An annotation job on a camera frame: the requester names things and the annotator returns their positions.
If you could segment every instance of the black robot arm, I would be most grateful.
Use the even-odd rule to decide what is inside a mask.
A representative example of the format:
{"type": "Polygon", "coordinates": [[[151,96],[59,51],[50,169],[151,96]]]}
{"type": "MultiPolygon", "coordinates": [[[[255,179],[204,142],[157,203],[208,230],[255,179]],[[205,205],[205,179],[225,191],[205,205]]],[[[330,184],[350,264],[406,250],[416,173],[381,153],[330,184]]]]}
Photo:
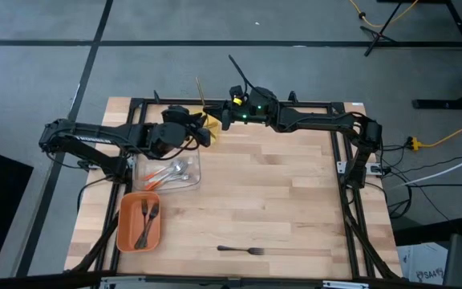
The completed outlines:
{"type": "Polygon", "coordinates": [[[163,124],[123,124],[118,127],[60,119],[46,124],[38,145],[48,154],[70,153],[79,157],[79,166],[86,170],[91,165],[98,166],[116,182],[126,181],[125,172],[131,154],[165,160],[164,156],[173,149],[210,145],[209,130],[203,128],[206,116],[202,113],[190,115],[186,108],[170,106],[162,112],[162,117],[163,124]],[[124,154],[110,157],[84,142],[116,145],[124,154]]]}
{"type": "Polygon", "coordinates": [[[365,186],[366,164],[372,153],[380,149],[382,127],[375,120],[363,114],[350,112],[330,116],[328,114],[298,112],[286,107],[268,89],[253,88],[250,95],[241,87],[231,88],[231,100],[207,106],[204,111],[222,123],[222,129],[229,129],[235,121],[258,123],[270,126],[275,132],[287,133],[298,129],[313,129],[341,132],[358,149],[346,164],[341,176],[346,185],[354,189],[365,186]]]}

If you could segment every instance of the wooden tabletop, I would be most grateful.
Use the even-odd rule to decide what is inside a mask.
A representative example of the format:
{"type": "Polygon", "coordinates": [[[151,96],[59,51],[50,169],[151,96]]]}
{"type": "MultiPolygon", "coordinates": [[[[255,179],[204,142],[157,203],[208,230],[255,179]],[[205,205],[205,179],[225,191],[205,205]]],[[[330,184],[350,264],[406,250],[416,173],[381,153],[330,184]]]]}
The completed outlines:
{"type": "MultiPolygon", "coordinates": [[[[129,103],[130,98],[110,98],[103,125],[123,124],[129,103]]],[[[345,105],[349,112],[365,112],[362,104],[345,105]]],[[[146,122],[161,122],[160,112],[165,108],[149,105],[146,122]]],[[[110,145],[96,148],[108,155],[119,152],[110,145]]],[[[344,149],[340,151],[345,159],[344,149]]],[[[121,254],[119,273],[351,277],[329,132],[281,134],[259,124],[235,123],[220,133],[216,144],[201,149],[201,175],[198,189],[160,196],[160,245],[151,252],[121,254]],[[266,254],[220,252],[218,245],[258,246],[266,254]]],[[[90,172],[87,182],[101,177],[100,171],[90,172]]],[[[367,181],[381,185],[374,177],[367,181]]],[[[111,183],[103,182],[85,190],[66,269],[77,265],[101,235],[110,189],[111,183]]],[[[401,275],[383,193],[367,186],[361,195],[369,239],[388,266],[401,275]]],[[[366,275],[363,252],[355,241],[360,272],[366,275]]],[[[114,237],[108,244],[105,269],[114,237]]]]}

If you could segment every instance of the orange plastic tray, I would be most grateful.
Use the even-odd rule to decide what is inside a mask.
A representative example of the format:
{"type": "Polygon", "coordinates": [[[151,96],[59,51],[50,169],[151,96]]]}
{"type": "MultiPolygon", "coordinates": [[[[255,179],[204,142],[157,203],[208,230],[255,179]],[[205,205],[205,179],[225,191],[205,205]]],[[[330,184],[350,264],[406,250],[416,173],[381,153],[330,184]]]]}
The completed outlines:
{"type": "Polygon", "coordinates": [[[149,230],[148,245],[143,249],[135,249],[136,240],[144,230],[144,216],[142,215],[142,200],[144,199],[148,200],[148,213],[151,213],[155,203],[160,203],[160,197],[153,192],[129,193],[120,202],[117,248],[122,252],[146,252],[154,249],[160,242],[161,204],[160,211],[149,230]]]}

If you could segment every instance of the tripod leg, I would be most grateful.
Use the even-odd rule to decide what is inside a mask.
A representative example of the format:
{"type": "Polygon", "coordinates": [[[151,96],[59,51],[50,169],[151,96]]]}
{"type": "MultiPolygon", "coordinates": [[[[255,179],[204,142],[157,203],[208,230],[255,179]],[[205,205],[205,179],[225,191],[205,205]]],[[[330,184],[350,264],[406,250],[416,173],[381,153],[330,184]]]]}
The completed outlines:
{"type": "Polygon", "coordinates": [[[390,41],[390,42],[396,42],[395,40],[393,40],[393,39],[391,39],[391,38],[389,38],[389,37],[387,37],[387,36],[384,36],[384,35],[380,35],[380,37],[381,37],[382,39],[386,39],[387,41],[390,41]]]}
{"type": "Polygon", "coordinates": [[[393,10],[393,12],[391,13],[390,15],[390,18],[386,21],[386,23],[384,23],[384,26],[383,28],[381,29],[380,32],[375,32],[375,38],[374,38],[374,41],[370,44],[370,46],[368,47],[367,51],[365,52],[365,57],[367,57],[370,52],[372,51],[372,49],[374,49],[374,46],[375,44],[379,41],[379,39],[382,37],[383,39],[386,39],[388,41],[392,41],[392,42],[395,42],[395,40],[391,39],[391,38],[388,38],[386,36],[383,35],[383,32],[384,30],[386,29],[386,27],[388,27],[388,25],[390,24],[391,20],[393,19],[393,16],[395,16],[395,13],[397,13],[397,10],[400,8],[400,6],[402,5],[401,2],[399,2],[399,4],[397,5],[397,7],[393,10]]]}
{"type": "Polygon", "coordinates": [[[359,29],[361,29],[362,31],[370,32],[370,33],[372,33],[373,35],[378,34],[377,31],[373,31],[372,29],[366,28],[365,26],[360,26],[359,29]]]}
{"type": "Polygon", "coordinates": [[[376,34],[374,41],[370,43],[370,46],[368,47],[367,51],[365,51],[365,57],[367,57],[370,54],[370,52],[372,51],[372,49],[374,49],[374,46],[378,41],[379,41],[379,34],[376,34]]]}

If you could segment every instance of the white cable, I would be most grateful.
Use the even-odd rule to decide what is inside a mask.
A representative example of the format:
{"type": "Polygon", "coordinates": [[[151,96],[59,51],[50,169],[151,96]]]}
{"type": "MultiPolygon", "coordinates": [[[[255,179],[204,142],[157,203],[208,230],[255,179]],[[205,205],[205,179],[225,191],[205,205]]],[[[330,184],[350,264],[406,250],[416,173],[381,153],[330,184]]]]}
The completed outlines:
{"type": "Polygon", "coordinates": [[[441,176],[442,174],[445,174],[445,173],[448,173],[448,172],[451,172],[453,171],[454,169],[458,169],[462,167],[462,163],[458,164],[458,165],[455,165],[453,167],[451,167],[450,169],[445,169],[443,172],[440,172],[440,173],[435,173],[431,176],[428,176],[428,177],[422,177],[422,178],[419,178],[418,180],[414,180],[414,181],[408,181],[408,182],[405,182],[403,184],[400,184],[400,185],[396,185],[394,187],[391,187],[390,189],[395,189],[395,188],[398,188],[400,186],[403,186],[403,185],[410,185],[410,184],[414,184],[416,182],[419,182],[419,181],[425,181],[425,180],[428,180],[428,179],[431,179],[433,177],[438,177],[438,176],[441,176]]]}

